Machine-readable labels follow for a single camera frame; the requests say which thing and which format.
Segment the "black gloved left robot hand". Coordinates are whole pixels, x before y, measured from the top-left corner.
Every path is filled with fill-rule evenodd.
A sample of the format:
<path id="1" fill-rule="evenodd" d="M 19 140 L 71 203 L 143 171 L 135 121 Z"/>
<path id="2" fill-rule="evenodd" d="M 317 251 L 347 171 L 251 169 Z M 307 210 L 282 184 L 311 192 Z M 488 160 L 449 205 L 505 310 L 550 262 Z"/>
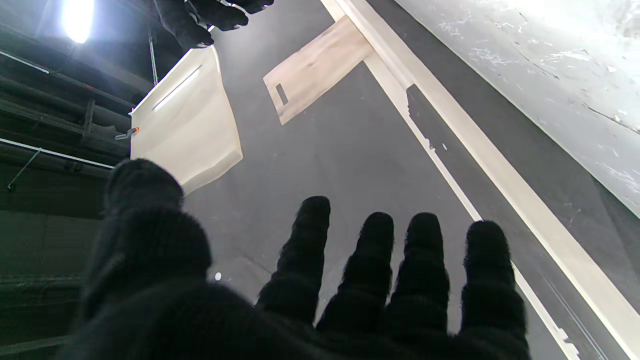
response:
<path id="1" fill-rule="evenodd" d="M 410 221 L 391 288 L 393 219 L 363 223 L 319 320 L 330 201 L 302 203 L 275 272 L 251 304 L 207 280 L 208 237 L 162 167 L 128 159 L 110 173 L 71 341 L 60 360 L 529 360 L 526 309 L 505 233 L 466 234 L 461 327 L 448 331 L 450 278 L 435 214 Z"/>

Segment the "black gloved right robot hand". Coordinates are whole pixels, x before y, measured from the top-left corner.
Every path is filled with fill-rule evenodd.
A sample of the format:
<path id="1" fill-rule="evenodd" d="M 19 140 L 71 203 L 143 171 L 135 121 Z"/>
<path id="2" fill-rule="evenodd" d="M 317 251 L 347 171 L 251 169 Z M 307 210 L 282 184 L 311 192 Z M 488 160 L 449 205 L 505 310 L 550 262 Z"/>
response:
<path id="1" fill-rule="evenodd" d="M 273 0 L 154 0 L 160 22 L 185 50 L 214 44 L 210 27 L 232 31 L 249 23 L 256 14 L 274 4 Z"/>

